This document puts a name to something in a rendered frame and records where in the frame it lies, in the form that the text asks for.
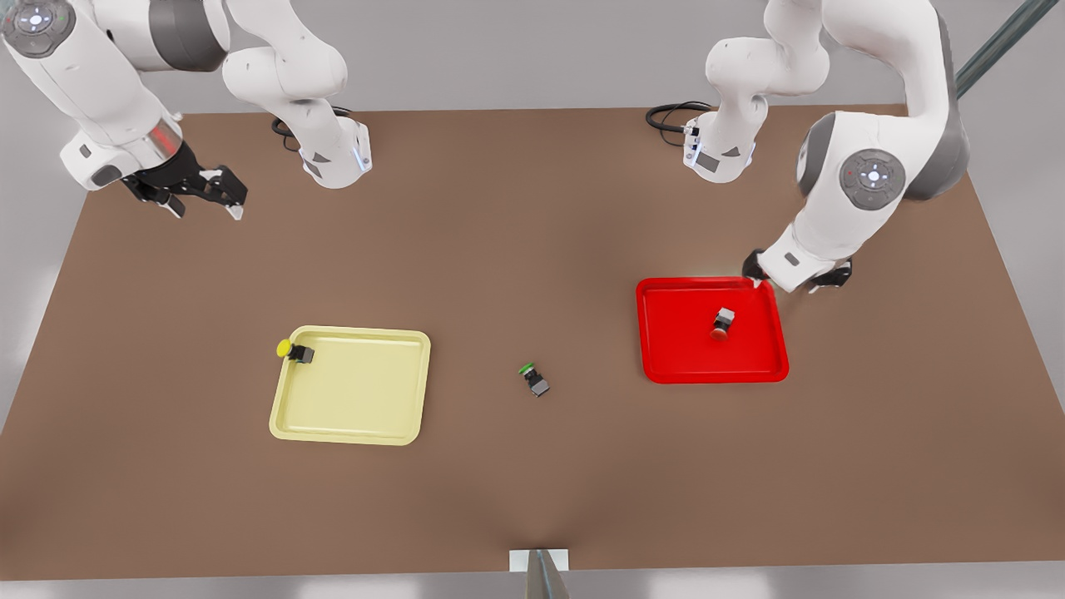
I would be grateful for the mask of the red tray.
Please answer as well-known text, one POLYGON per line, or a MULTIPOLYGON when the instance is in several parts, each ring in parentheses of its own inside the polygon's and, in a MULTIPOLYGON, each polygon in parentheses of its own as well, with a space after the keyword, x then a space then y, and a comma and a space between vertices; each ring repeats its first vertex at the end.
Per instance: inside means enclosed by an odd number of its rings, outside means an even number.
POLYGON ((787 378, 789 360, 772 284, 750 278, 644 278, 636 288, 641 359, 656 384, 752 384, 787 378), (716 312, 735 312, 730 339, 711 337, 716 312))

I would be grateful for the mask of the silver frame post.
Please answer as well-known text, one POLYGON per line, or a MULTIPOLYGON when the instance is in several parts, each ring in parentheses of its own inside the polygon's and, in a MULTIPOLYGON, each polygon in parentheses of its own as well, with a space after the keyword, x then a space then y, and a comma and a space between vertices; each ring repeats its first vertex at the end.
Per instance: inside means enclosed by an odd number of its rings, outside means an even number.
POLYGON ((1023 0, 1007 19, 993 32, 973 56, 970 56, 956 72, 956 97, 961 99, 969 90, 989 72, 993 65, 1007 54, 1017 42, 1023 39, 1043 17, 1055 7, 1060 0, 1023 0))
POLYGON ((525 574, 523 599, 571 599, 563 572, 569 572, 569 549, 517 549, 508 553, 510 572, 525 574))

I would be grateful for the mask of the yellow tray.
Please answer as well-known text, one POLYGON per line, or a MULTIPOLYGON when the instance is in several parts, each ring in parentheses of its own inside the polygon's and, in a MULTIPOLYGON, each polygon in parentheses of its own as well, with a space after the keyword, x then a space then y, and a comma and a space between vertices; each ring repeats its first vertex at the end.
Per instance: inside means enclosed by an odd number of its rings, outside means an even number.
POLYGON ((286 338, 315 349, 281 358, 271 435, 283 440, 407 446, 421 432, 431 342, 403 329, 304 325, 286 338))

